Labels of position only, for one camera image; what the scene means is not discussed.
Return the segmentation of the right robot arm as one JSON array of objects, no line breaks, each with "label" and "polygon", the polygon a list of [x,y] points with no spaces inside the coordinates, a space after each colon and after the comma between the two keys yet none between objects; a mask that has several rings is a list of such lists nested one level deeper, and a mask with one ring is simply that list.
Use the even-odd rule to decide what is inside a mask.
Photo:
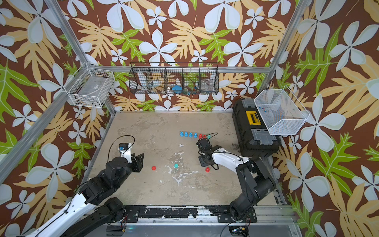
[{"label": "right robot arm", "polygon": [[234,221],[249,217],[253,207],[276,189],[276,183],[260,157],[242,157],[221,146],[212,146],[204,137],[196,143],[202,167],[219,170],[223,166],[233,171],[242,193],[230,203],[229,214]]}]

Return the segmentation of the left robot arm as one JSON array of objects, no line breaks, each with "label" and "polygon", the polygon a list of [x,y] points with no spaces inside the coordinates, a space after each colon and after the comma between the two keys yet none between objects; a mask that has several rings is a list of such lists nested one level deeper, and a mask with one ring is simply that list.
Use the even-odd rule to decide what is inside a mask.
[{"label": "left robot arm", "polygon": [[113,195],[132,173],[143,168],[145,154],[131,155],[131,162],[116,157],[85,182],[72,200],[29,237],[84,237],[98,227],[124,218],[124,204]]}]

